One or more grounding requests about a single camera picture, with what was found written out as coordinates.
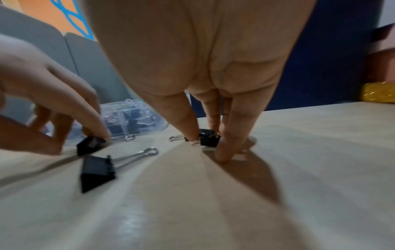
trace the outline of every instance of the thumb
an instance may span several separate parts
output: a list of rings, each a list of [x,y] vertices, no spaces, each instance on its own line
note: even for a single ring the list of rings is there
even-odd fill
[[[0,116],[0,149],[56,155],[62,151],[62,145],[50,136]]]

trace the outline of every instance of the wooden table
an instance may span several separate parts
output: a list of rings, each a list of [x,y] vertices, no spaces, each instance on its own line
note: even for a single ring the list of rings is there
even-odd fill
[[[169,127],[96,153],[160,150],[85,195],[70,151],[1,151],[0,249],[393,250],[394,124],[395,105],[268,111],[226,165]]]

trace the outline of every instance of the hand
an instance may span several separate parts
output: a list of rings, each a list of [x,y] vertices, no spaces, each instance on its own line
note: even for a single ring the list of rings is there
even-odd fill
[[[59,154],[74,119],[87,135],[110,137],[100,118],[100,105],[83,79],[25,41],[0,35],[0,109],[5,95],[35,103],[28,126],[0,116],[0,148],[39,154]],[[40,131],[48,121],[53,137]]]
[[[125,82],[190,141],[198,123],[184,90],[202,101],[209,127],[222,133],[218,161],[248,138],[314,3],[80,0]]]

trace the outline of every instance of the plastic container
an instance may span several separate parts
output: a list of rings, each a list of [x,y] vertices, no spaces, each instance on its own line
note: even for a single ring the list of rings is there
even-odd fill
[[[141,99],[123,102],[106,103],[100,106],[101,116],[110,130],[113,138],[129,135],[141,136],[148,133],[162,131],[168,125],[155,110]],[[52,135],[53,125],[46,125],[48,135]],[[76,145],[85,135],[81,131],[82,125],[74,122],[66,144]]]

